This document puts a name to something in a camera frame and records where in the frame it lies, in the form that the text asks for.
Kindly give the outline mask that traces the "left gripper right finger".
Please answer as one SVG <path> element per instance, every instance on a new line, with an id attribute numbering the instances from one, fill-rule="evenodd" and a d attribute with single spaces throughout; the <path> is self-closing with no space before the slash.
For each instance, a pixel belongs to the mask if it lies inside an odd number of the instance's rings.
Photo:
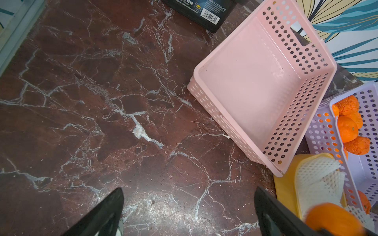
<path id="1" fill-rule="evenodd" d="M 265 189 L 258 187 L 254 206 L 263 236 L 319 236 Z"/>

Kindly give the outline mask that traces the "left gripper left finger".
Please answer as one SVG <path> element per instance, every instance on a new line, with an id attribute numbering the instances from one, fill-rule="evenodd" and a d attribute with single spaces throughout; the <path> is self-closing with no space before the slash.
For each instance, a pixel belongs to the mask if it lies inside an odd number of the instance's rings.
<path id="1" fill-rule="evenodd" d="M 124 194 L 118 187 L 63 235 L 121 236 L 124 232 L 121 219 L 123 206 Z"/>

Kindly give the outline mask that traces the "white foam net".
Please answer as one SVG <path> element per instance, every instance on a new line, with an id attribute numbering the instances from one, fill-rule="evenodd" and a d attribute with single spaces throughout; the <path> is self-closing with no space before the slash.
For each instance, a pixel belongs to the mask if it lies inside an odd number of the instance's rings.
<path id="1" fill-rule="evenodd" d="M 299 218 L 304 220 L 309 210 L 323 203 L 342 206 L 345 176 L 341 163 L 322 153 L 299 162 L 294 175 Z"/>
<path id="2" fill-rule="evenodd" d="M 369 214 L 366 214 L 365 211 L 356 208 L 354 206 L 346 206 L 344 208 L 346 211 L 351 213 L 354 217 L 356 217 L 360 223 L 368 230 L 375 232 L 375 224 L 373 219 L 370 217 Z"/>

